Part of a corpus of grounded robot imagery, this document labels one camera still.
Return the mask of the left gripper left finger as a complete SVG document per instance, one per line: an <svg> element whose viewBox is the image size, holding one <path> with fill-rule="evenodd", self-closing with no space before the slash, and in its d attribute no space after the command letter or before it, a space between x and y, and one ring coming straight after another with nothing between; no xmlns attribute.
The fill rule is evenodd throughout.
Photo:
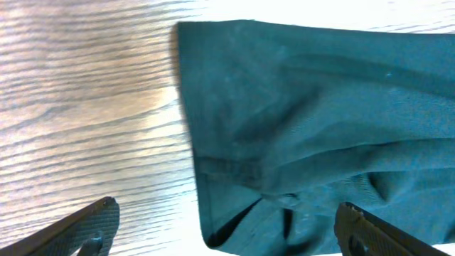
<svg viewBox="0 0 455 256"><path fill-rule="evenodd" d="M104 197L1 249L1 256L108 256L119 228L119 204Z"/></svg>

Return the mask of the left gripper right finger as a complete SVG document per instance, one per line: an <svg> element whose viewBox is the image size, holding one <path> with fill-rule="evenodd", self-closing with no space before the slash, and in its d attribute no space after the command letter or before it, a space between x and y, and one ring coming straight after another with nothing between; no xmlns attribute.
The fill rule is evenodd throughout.
<svg viewBox="0 0 455 256"><path fill-rule="evenodd" d="M349 202L336 211L334 233L342 256L449 256Z"/></svg>

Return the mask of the black knit garment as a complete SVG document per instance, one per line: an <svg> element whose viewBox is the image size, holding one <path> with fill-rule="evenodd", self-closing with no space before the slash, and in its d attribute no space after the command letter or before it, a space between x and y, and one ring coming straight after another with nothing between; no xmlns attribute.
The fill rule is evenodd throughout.
<svg viewBox="0 0 455 256"><path fill-rule="evenodd" d="M205 244L337 253L351 202L454 241L454 36L180 22L181 95Z"/></svg>

